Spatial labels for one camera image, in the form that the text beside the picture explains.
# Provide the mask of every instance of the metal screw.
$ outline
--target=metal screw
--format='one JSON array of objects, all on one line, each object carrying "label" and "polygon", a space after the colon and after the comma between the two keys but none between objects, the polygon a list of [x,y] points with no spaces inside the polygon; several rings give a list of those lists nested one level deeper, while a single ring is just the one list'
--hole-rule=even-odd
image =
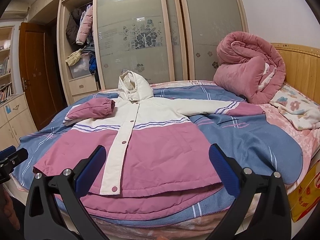
[{"label": "metal screw", "polygon": [[276,178],[280,178],[281,177],[281,174],[280,172],[274,172],[273,175],[276,177]]},{"label": "metal screw", "polygon": [[71,174],[71,172],[72,172],[72,170],[70,170],[70,169],[65,169],[65,170],[63,171],[63,175],[64,175],[64,176],[68,176],[68,175]]},{"label": "metal screw", "polygon": [[41,173],[37,173],[36,175],[35,175],[35,178],[36,179],[40,179],[42,177],[42,174]]},{"label": "metal screw", "polygon": [[252,170],[250,168],[244,168],[243,171],[247,175],[250,175],[252,173]]}]

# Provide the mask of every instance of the headboard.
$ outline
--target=headboard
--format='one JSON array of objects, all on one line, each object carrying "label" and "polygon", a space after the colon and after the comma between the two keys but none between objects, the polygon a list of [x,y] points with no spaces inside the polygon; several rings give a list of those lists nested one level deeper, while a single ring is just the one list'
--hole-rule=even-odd
[{"label": "headboard", "polygon": [[272,45],[284,60],[285,81],[320,104],[320,49],[286,43]]}]

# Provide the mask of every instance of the white wall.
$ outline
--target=white wall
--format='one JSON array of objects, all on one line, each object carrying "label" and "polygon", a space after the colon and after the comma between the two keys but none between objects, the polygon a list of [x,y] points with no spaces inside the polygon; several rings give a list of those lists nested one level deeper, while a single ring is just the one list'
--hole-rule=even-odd
[{"label": "white wall", "polygon": [[19,68],[19,26],[22,21],[0,21],[1,26],[13,26],[13,43],[10,45],[12,50],[12,73],[14,79],[14,86],[18,94],[22,93],[22,85],[20,81],[20,68]]},{"label": "white wall", "polygon": [[242,0],[249,32],[269,42],[320,48],[320,24],[305,0]]}]

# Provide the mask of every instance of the jacket hood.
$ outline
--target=jacket hood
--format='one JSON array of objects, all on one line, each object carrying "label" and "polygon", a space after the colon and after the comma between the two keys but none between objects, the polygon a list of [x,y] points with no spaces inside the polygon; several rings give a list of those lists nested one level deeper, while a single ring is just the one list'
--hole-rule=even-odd
[{"label": "jacket hood", "polygon": [[127,71],[119,77],[118,94],[123,100],[140,101],[153,97],[153,89],[142,76]]}]

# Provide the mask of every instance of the storage bin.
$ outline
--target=storage bin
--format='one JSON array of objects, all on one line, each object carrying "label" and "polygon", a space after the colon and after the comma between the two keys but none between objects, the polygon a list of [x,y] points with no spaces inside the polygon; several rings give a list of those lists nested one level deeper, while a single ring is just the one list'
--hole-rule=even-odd
[{"label": "storage bin", "polygon": [[91,74],[89,71],[89,61],[90,55],[83,55],[76,64],[69,66],[72,78],[78,78]]}]

